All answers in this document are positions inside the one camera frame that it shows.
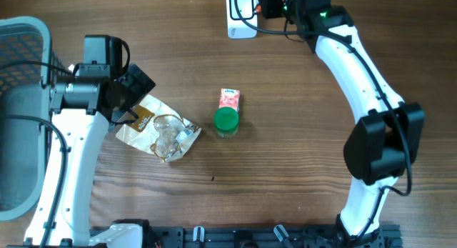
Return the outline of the red Kleenex tissue pack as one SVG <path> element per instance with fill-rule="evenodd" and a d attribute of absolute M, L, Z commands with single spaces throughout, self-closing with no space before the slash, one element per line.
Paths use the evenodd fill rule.
<path fill-rule="evenodd" d="M 239 111 L 240 96 L 241 92 L 239 90 L 223 88 L 219 99 L 219 108 L 230 107 L 235 111 Z"/>

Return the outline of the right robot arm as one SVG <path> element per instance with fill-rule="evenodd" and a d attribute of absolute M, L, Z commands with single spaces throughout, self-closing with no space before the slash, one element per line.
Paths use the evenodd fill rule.
<path fill-rule="evenodd" d="M 388 193 L 411 193 L 424 111 L 417 103 L 407 104 L 384 80 L 343 6 L 331 0 L 258 1 L 264 18 L 283 17 L 296 26 L 280 33 L 307 43 L 348 100 L 355 127 L 343 158 L 352 180 L 333 243 L 357 247 L 373 242 L 381 231 L 379 216 Z"/>

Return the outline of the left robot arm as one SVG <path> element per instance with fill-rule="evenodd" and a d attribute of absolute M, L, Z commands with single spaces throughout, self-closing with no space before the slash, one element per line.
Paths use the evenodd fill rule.
<path fill-rule="evenodd" d="M 133 107 L 155 86 L 139 69 L 129 71 L 128 44 L 108 35 L 84 38 L 82 62 L 52 87 L 52 132 L 44 185 L 24 235 L 24 247 L 87 247 L 95 168 L 111 125 L 139 120 Z"/>

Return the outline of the brown cream snack pouch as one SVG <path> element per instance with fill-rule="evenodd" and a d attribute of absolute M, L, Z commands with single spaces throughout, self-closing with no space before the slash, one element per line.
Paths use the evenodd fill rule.
<path fill-rule="evenodd" d="M 201 127 L 150 94 L 134 107 L 134 112 L 139 118 L 122 126 L 116 138 L 163 163 L 181 159 L 201 133 Z"/>

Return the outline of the green drink bottle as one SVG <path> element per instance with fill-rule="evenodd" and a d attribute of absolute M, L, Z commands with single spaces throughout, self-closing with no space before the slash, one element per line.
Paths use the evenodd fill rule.
<path fill-rule="evenodd" d="M 214 114 L 214 126 L 220 137 L 234 136 L 238 131 L 238 112 L 231 107 L 221 107 Z"/>

